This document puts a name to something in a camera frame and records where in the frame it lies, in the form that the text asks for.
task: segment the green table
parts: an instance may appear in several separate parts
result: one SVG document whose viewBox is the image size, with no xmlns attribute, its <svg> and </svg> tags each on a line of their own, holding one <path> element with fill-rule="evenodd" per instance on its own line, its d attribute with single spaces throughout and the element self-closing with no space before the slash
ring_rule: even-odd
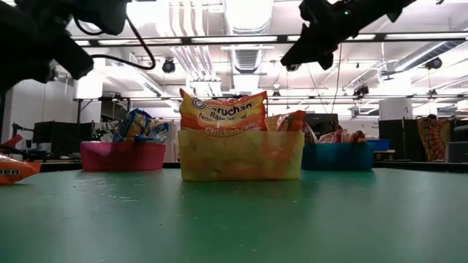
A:
<svg viewBox="0 0 468 263">
<path fill-rule="evenodd" d="M 0 200 L 1 263 L 468 262 L 463 174 L 51 172 L 0 187 Z"/>
</svg>

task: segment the blue bin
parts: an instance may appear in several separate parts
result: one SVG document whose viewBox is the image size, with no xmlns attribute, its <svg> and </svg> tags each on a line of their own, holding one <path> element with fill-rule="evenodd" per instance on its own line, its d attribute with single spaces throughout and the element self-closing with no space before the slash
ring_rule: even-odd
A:
<svg viewBox="0 0 468 263">
<path fill-rule="evenodd" d="M 390 140 L 367 140 L 375 144 L 374 150 L 390 150 Z"/>
<path fill-rule="evenodd" d="M 368 143 L 317 143 L 306 145 L 302 169 L 366 171 L 374 165 L 374 147 Z"/>
</svg>

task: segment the wire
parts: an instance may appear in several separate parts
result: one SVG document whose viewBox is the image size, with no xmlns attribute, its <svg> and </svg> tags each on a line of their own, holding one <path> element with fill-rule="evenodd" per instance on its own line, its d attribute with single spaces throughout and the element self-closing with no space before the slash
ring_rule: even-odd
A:
<svg viewBox="0 0 468 263">
<path fill-rule="evenodd" d="M 335 97 L 333 98 L 333 103 L 331 104 L 331 113 L 333 113 L 333 109 L 335 107 L 336 96 L 338 95 L 338 86 L 339 86 L 339 73 L 341 67 L 341 55 L 343 53 L 343 43 L 339 45 L 339 60 L 338 60 L 338 77 L 336 78 L 336 92 Z"/>
<path fill-rule="evenodd" d="M 322 103 L 322 106 L 323 106 L 323 109 L 325 110 L 325 113 L 328 114 L 327 108 L 326 108 L 325 105 L 323 104 L 322 97 L 320 96 L 320 92 L 319 92 L 317 86 L 315 85 L 314 77 L 312 77 L 312 73 L 310 72 L 309 63 L 306 63 L 306 65 L 307 65 L 307 71 L 309 72 L 309 76 L 310 76 L 310 78 L 311 78 L 311 80 L 312 80 L 312 83 L 314 83 L 315 91 L 316 91 L 317 94 L 319 95 L 320 103 Z"/>
<path fill-rule="evenodd" d="M 139 65 L 139 64 L 136 64 L 136 63 L 133 63 L 131 61 L 126 61 L 122 58 L 117 58 L 115 56 L 109 56 L 109 55 L 105 55 L 105 54 L 96 54 L 96 55 L 91 55 L 92 58 L 107 58 L 107 59 L 111 59 L 111 60 L 114 60 L 114 61 L 117 61 L 117 62 L 120 62 L 120 63 L 123 63 L 123 64 L 126 64 L 126 65 L 129 65 L 129 66 L 134 66 L 138 69 L 143 69 L 143 70 L 152 70 L 156 67 L 156 59 L 154 59 L 154 56 L 153 56 L 153 53 L 149 50 L 149 47 L 148 45 L 146 45 L 145 41 L 143 40 L 143 38 L 141 37 L 140 33 L 138 32 L 138 30 L 135 28 L 135 26 L 133 25 L 132 21 L 130 20 L 129 16 L 127 15 L 127 21 L 129 23 L 129 26 L 130 28 L 132 29 L 133 31 L 133 34 L 135 34 L 135 36 L 137 37 L 138 39 L 138 42 L 140 42 L 140 44 L 143 46 L 143 49 L 145 49 L 146 51 L 146 54 L 149 56 L 149 59 L 151 60 L 151 65 L 150 66 L 143 66 L 143 65 Z"/>
<path fill-rule="evenodd" d="M 84 34 L 90 35 L 90 36 L 99 36 L 104 34 L 104 31 L 97 31 L 97 32 L 90 32 L 81 25 L 80 21 L 76 18 L 73 17 L 73 21 L 75 22 L 75 25 L 80 29 Z"/>
</svg>

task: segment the pink plastic basket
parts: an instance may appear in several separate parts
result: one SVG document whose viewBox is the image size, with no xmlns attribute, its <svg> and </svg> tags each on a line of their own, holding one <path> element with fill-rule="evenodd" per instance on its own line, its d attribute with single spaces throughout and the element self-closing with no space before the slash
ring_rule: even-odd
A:
<svg viewBox="0 0 468 263">
<path fill-rule="evenodd" d="M 166 145 L 144 142 L 82 142 L 85 172 L 152 171 L 162 168 Z"/>
</svg>

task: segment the yellow bin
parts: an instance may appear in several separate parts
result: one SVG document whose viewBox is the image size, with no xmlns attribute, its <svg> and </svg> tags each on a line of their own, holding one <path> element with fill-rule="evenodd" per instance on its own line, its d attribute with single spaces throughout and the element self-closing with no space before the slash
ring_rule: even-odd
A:
<svg viewBox="0 0 468 263">
<path fill-rule="evenodd" d="M 182 178 L 290 180 L 301 174 L 303 132 L 251 131 L 229 139 L 205 131 L 178 132 Z"/>
</svg>

